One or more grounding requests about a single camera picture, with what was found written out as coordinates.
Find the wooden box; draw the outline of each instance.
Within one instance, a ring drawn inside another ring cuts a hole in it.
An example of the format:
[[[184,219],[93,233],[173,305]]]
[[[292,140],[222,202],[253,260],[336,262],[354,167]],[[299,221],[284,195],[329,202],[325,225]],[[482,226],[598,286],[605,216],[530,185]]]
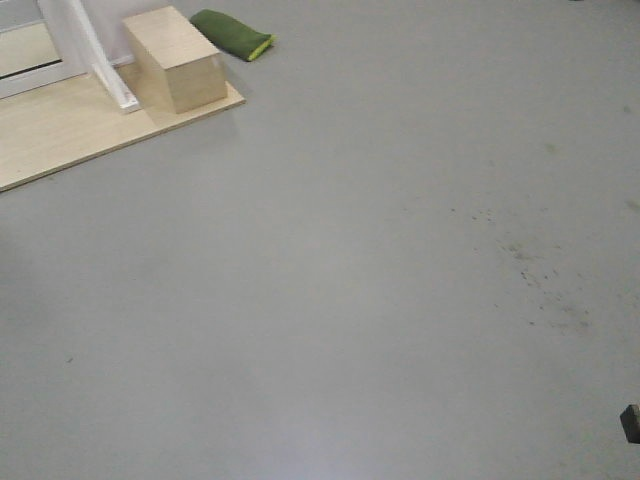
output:
[[[128,17],[127,36],[143,75],[176,113],[227,96],[220,51],[174,7]]]

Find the green glove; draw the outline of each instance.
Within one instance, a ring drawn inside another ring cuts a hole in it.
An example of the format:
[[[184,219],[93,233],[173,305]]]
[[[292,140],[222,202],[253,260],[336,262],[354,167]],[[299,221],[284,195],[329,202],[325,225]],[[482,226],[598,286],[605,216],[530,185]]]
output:
[[[202,10],[191,17],[191,23],[216,47],[251,62],[275,40],[268,33],[256,32],[224,13]]]

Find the white door frame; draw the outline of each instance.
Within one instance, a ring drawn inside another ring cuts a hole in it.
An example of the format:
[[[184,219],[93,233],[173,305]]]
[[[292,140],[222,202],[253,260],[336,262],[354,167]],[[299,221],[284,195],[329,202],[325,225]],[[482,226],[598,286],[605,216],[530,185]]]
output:
[[[107,59],[80,0],[37,0],[37,3],[62,62],[0,80],[0,98],[92,72],[123,112],[139,110],[137,98]]]
[[[51,40],[60,55],[61,63],[37,68],[0,80],[0,98],[58,82],[87,71],[71,35],[71,25],[65,17],[60,0],[37,0]]]

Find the plywood platform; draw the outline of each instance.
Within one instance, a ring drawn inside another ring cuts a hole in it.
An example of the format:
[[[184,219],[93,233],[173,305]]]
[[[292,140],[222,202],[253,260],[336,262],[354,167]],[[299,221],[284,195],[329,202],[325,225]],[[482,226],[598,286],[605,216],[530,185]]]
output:
[[[121,113],[90,76],[0,100],[0,192],[244,103],[227,84],[226,98],[175,114],[134,64],[119,73],[142,110]]]

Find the dark object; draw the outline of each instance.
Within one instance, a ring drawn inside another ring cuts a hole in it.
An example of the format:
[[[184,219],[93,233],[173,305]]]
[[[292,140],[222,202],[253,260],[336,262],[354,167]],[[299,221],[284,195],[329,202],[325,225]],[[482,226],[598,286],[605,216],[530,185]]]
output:
[[[53,60],[52,62],[41,63],[40,65],[36,65],[35,67],[25,68],[24,70],[18,70],[17,72],[7,73],[6,75],[0,75],[0,80],[4,80],[5,78],[15,77],[16,75],[22,75],[23,73],[32,72],[39,68],[49,67],[51,65],[55,65],[56,63],[62,63],[62,60]]]
[[[624,434],[629,443],[640,443],[640,408],[638,405],[629,405],[620,415]]]
[[[275,36],[256,32],[233,17],[213,10],[202,10],[191,23],[216,47],[252,62],[273,43]]]

